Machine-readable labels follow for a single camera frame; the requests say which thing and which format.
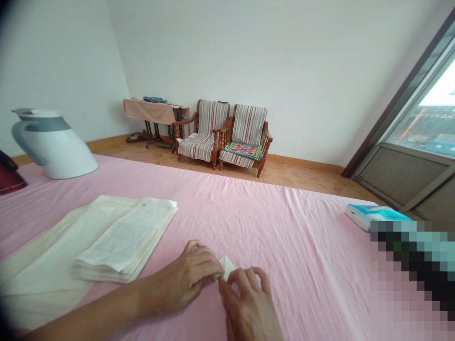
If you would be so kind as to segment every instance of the blue object on table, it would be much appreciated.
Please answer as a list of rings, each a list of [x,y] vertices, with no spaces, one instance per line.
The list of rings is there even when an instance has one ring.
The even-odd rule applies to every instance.
[[[372,221],[412,221],[387,206],[349,204],[345,214],[361,229],[369,232]]]
[[[152,102],[152,103],[167,103],[166,99],[159,98],[159,97],[148,97],[144,96],[144,101],[146,102]]]

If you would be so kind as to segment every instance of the pixelated area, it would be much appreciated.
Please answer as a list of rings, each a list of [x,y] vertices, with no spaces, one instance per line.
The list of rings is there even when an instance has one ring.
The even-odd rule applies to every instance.
[[[455,340],[454,290],[454,222],[372,222],[372,340]]]

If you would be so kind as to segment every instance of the hand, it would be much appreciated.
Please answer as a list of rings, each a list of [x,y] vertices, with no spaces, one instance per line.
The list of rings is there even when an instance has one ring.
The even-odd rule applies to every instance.
[[[261,279],[261,287],[256,275]],[[231,284],[236,282],[240,297]],[[226,281],[218,279],[226,310],[227,338],[233,340],[284,340],[272,300],[268,275],[261,268],[237,269]]]
[[[127,285],[135,293],[135,318],[164,316],[185,308],[200,294],[204,278],[223,273],[209,248],[198,240],[189,241],[171,264]]]

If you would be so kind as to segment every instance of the wooden chair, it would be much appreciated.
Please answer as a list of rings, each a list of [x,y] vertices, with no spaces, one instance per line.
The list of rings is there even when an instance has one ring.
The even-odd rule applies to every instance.
[[[220,129],[227,128],[231,124],[229,117],[229,103],[218,101],[198,101],[197,111],[187,120],[173,122],[175,130],[177,158],[182,162],[182,154],[193,159],[212,162],[212,169],[217,166],[218,158],[218,133]],[[190,123],[194,122],[194,132],[198,135],[193,139],[185,139],[185,125],[188,125],[190,136]],[[180,139],[179,126],[183,126],[183,136]]]
[[[270,143],[273,141],[269,133],[269,124],[265,121],[266,117],[266,108],[236,104],[234,116],[232,117],[233,125],[227,128],[223,127],[219,131],[221,144],[219,155],[220,171],[223,170],[223,163],[228,162],[250,169],[258,168],[257,177],[261,176]],[[239,146],[241,144],[257,145],[260,148],[260,160],[254,161],[245,156],[226,151],[225,148],[233,146],[231,143],[236,143]]]

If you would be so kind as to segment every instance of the kettle lid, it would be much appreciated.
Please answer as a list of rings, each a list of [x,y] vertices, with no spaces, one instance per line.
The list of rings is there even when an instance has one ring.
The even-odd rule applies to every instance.
[[[19,116],[61,117],[59,111],[47,109],[19,108],[12,110],[12,112],[18,114]]]

